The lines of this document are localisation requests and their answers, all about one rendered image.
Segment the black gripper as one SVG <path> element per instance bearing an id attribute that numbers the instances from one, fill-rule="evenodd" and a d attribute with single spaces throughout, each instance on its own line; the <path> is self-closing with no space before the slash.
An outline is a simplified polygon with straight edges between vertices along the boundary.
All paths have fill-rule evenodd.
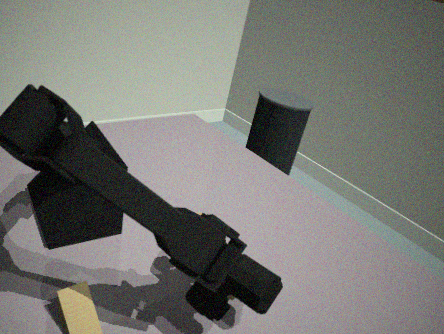
<path id="1" fill-rule="evenodd" d="M 272 297 L 272 299 L 270 300 L 270 302 L 268 303 L 266 308 L 260 314 L 264 314 L 264 313 L 268 312 L 269 308 L 271 307 L 271 305 L 273 304 L 274 300 L 276 299 L 276 297 L 278 296 L 279 292 L 281 292 L 282 289 L 283 289 L 283 285 L 282 285 L 282 282 L 280 282 L 280 285 L 279 285 L 276 293 L 274 294 L 274 296 Z"/>

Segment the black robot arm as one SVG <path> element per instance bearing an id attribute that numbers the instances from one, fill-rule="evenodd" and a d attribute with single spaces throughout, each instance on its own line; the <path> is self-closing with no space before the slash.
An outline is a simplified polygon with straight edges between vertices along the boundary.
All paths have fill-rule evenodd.
<path id="1" fill-rule="evenodd" d="M 195 280 L 186 299 L 201 316 L 219 321 L 228 295 L 259 314 L 276 293 L 281 277 L 242 254 L 239 233 L 213 214 L 172 207 L 103 153 L 79 113 L 45 86 L 28 84 L 0 116 L 0 147 L 35 171 L 80 182 L 153 232 L 169 262 Z"/>

